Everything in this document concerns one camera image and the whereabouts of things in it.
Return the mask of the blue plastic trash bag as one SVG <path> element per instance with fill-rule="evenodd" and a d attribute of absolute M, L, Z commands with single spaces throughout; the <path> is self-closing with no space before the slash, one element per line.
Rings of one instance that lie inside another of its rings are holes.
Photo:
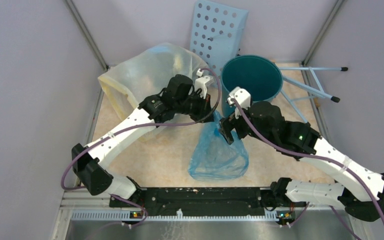
<path fill-rule="evenodd" d="M 221 114 L 204 124 L 188 165 L 189 175 L 198 181 L 227 181 L 242 177 L 249 167 L 249 154 L 244 143 L 232 131 L 233 143 L 220 134 Z"/>

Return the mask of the teal plastic trash bin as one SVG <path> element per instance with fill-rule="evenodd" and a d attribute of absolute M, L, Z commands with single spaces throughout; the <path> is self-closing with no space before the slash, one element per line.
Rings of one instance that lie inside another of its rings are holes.
<path fill-rule="evenodd" d="M 267 58 L 257 55 L 240 55 L 229 60 L 221 71 L 222 115 L 229 116 L 235 108 L 226 99 L 236 87 L 247 90 L 253 102 L 271 102 L 282 90 L 280 69 Z"/>

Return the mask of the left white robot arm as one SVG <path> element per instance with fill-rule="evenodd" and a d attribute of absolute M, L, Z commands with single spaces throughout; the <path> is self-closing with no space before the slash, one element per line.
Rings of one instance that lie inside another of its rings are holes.
<path fill-rule="evenodd" d="M 119 125 L 98 140 L 85 146 L 80 143 L 71 149 L 71 169 L 83 187 L 92 195 L 113 194 L 129 207 L 140 202 L 137 186 L 126 176 L 117 176 L 107 169 L 115 158 L 143 135 L 159 127 L 172 126 L 176 115 L 187 115 L 193 123 L 214 120 L 208 86 L 212 76 L 196 80 L 177 74 L 161 92 L 147 96 Z"/>

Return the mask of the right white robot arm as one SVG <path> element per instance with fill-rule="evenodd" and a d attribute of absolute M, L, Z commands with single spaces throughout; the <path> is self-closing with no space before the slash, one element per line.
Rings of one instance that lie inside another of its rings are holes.
<path fill-rule="evenodd" d="M 274 202 L 314 203 L 342 208 L 349 215 L 365 221 L 384 220 L 384 173 L 371 171 L 332 146 L 310 124 L 286 120 L 279 107 L 262 101 L 228 103 L 235 111 L 221 119 L 220 131 L 228 143 L 233 133 L 240 139 L 252 137 L 277 152 L 321 170 L 334 183 L 311 183 L 281 177 L 270 185 Z"/>

